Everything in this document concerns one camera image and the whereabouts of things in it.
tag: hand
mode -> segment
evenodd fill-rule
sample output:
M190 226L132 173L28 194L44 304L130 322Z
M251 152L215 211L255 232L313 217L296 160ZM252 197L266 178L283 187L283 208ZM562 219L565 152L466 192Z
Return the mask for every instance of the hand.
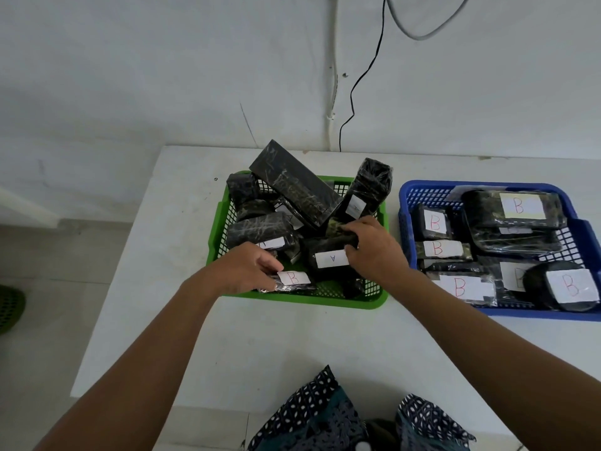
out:
M347 245L344 250L351 267L366 279L386 288L386 284L409 272L401 246L372 216L348 223L344 229L359 236L358 249Z
M244 242L200 269L184 281L182 287L208 290L215 299L256 288L274 291L275 281L266 272L283 270L282 263L267 251L251 242Z

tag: green object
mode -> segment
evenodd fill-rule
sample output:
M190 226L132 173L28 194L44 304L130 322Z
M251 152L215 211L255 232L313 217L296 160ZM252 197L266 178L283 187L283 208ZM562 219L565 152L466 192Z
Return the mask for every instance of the green object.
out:
M25 295L18 289L0 285L0 334L19 321L25 310Z
M341 196L344 196L352 177L331 177L328 175L320 175L320 179L324 181L333 181L334 190ZM259 180L261 190L271 190L265 182ZM378 208L378 221L388 231L388 216L386 214L386 203L380 204ZM236 211L234 204L229 199L229 192L225 187L223 199L217 205L215 218L211 234L208 237L208 257L207 264L215 261L221 255L225 254L228 249L225 246L225 235L227 227L236 222ZM306 266L302 260L299 260L294 266L284 262L285 270L305 271ZM369 280L365 281L365 294L357 296L353 299L346 299L342 294L342 286L336 281L322 281L317 283L315 291L299 291L291 293L259 293L258 291L250 291L248 293L235 295L240 298L252 299L267 299L269 301L285 301L289 303L314 303L317 305L332 305L335 307L351 307L372 309L381 306L387 299L388 293L379 285Z

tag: patterned clothing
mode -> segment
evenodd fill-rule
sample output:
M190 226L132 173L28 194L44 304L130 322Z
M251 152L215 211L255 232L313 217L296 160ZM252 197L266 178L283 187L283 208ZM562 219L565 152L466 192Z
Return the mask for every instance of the patterned clothing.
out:
M413 394L402 400L388 428L395 437L382 423L359 418L328 365L274 413L248 451L464 451L475 440L439 407ZM378 429L386 440L379 438Z

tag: white table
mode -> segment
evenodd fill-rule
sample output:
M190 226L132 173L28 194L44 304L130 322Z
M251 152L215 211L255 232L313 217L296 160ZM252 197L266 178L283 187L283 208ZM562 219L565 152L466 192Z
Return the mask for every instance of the white table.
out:
M259 151L165 147L94 328L71 395L81 396L150 323L180 283L206 263L208 234L229 173ZM313 172L353 177L366 155L293 152ZM550 182L601 234L601 162L370 154L394 167L387 199L398 237L398 190L407 180ZM601 324L498 317L499 323L601 379ZM269 412L324 365L363 417L392 418L406 393L423 396L471 431L508 433L407 310L220 298L194 349L176 405Z

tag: person's left hand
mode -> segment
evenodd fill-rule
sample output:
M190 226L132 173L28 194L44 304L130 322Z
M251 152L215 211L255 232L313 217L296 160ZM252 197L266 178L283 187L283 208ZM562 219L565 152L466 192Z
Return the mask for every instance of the person's left hand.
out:
M266 273L283 270L282 263L267 251L251 242L244 242L200 269L184 281L182 287L192 293L197 288L204 292L208 290L215 298L256 288L273 291L275 281Z

